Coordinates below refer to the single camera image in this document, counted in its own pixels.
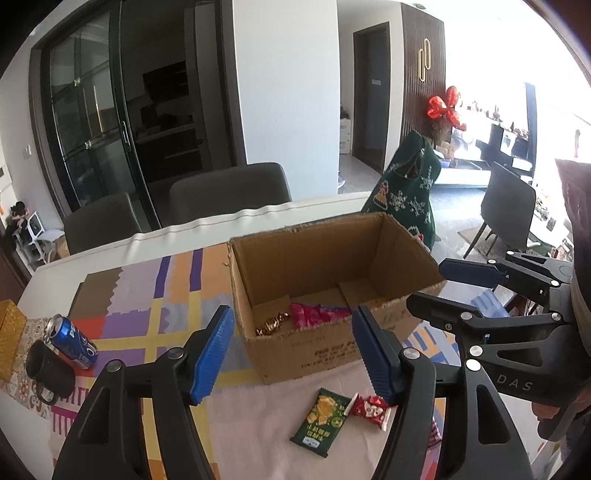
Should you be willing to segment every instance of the das logo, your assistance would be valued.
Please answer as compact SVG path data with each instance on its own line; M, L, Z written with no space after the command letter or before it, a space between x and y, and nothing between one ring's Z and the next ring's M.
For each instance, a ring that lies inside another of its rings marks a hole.
M496 383L499 385L504 385L507 383L509 379L503 375L500 374L499 378L496 379ZM523 380L521 381L521 384L519 384L519 381L517 379L514 379L512 382L510 382L508 384L509 387L513 387L516 390L523 390L524 392L527 392L529 390L531 390L531 387L534 386L533 382L524 382Z

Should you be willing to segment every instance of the open cardboard box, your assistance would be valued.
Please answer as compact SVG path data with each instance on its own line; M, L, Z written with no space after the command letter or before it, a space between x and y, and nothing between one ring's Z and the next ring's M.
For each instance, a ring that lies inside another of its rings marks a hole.
M351 317L298 330L292 320L257 337L290 302L367 304L382 328L403 340L420 320L406 308L417 290L445 285L435 260L394 218L347 215L234 238L229 244L234 312L246 352L265 383L303 377L360 358Z

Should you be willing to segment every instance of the black mug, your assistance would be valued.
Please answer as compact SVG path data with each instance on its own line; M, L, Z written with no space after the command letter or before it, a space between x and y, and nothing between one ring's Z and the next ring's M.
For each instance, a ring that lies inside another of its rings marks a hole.
M76 382L74 369L42 340L37 340L31 345L25 367L28 377L37 382L35 393L43 403L53 405L59 397L68 398L72 395ZM43 388L53 393L51 400L46 400L41 395Z

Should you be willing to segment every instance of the doorway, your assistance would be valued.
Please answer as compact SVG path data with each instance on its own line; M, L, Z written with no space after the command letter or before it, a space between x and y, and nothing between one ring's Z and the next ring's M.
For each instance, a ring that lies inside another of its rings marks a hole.
M384 171L390 112L389 22L353 33L353 156Z

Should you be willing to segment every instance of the gold box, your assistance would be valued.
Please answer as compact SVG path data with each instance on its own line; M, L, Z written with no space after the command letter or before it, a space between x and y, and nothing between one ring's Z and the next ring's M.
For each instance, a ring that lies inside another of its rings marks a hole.
M0 378L10 381L25 317L12 300L0 301Z

